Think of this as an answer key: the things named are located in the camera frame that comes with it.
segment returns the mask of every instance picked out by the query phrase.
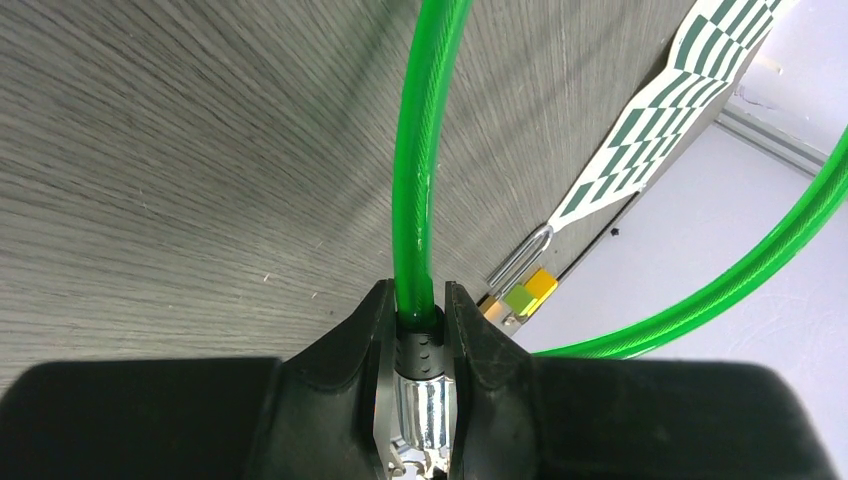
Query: silver metal cylinder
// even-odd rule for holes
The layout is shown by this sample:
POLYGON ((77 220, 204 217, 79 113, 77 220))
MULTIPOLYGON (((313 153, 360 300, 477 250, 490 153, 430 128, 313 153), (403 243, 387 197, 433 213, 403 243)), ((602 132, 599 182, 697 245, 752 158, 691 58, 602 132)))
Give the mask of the silver metal cylinder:
POLYGON ((444 375, 410 380, 395 375, 400 434, 418 450, 438 450, 450 442, 450 382, 444 375))

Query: checkerboard pattern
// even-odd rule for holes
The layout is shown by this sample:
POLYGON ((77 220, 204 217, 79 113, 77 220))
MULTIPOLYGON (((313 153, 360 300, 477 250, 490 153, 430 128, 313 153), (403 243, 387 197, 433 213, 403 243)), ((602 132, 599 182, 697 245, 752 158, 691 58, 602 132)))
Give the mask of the checkerboard pattern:
POLYGON ((643 188, 704 108, 733 82, 771 29, 781 0, 699 0, 666 68, 625 108, 548 221, 568 223, 643 188))

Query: colored block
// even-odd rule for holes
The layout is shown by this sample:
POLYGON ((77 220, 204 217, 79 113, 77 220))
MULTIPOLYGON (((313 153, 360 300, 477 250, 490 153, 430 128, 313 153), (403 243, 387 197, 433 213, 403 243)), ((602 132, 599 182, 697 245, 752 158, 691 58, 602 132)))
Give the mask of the colored block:
POLYGON ((497 322, 503 316, 504 310, 504 304, 491 295, 486 297, 483 303, 480 304, 480 311, 483 312, 486 320, 490 322, 497 322))
POLYGON ((533 315, 533 313, 542 306, 542 303, 554 293, 556 287, 559 285, 557 279, 554 278, 553 275, 547 272, 544 268, 540 268, 536 273, 530 277, 530 280, 527 280, 527 283, 524 284, 524 288, 530 292, 530 295, 533 295, 537 299, 535 305, 533 305, 528 311, 527 315, 533 315))
POLYGON ((527 315, 527 312, 539 301, 532 293, 527 291, 524 285, 512 287, 512 290, 504 296, 503 300, 516 315, 527 315))

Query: black plastic part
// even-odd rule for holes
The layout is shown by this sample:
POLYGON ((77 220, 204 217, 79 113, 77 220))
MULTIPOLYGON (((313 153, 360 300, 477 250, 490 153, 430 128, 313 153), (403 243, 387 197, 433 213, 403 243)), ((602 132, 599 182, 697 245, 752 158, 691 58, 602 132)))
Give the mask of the black plastic part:
POLYGON ((0 478, 385 479, 394 317, 393 284, 381 281, 285 364, 32 368, 0 401, 0 478))
POLYGON ((410 380, 430 380, 445 373, 444 314, 436 309, 433 328, 397 329, 395 370, 410 380))
POLYGON ((449 478, 835 479, 792 393, 750 365, 533 357, 448 283, 449 478))

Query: green hose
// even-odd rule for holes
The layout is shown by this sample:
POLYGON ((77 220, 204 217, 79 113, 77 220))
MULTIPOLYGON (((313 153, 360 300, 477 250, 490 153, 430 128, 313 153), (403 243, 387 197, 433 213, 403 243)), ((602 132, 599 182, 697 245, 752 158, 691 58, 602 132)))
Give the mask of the green hose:
POLYGON ((424 0, 403 84, 392 187, 392 248, 398 322, 436 323, 430 273, 439 133, 471 0, 424 0))
POLYGON ((848 197, 848 129, 830 159, 776 227, 736 265, 666 310, 602 337, 538 355, 629 358, 700 327, 732 307, 786 265, 848 197))

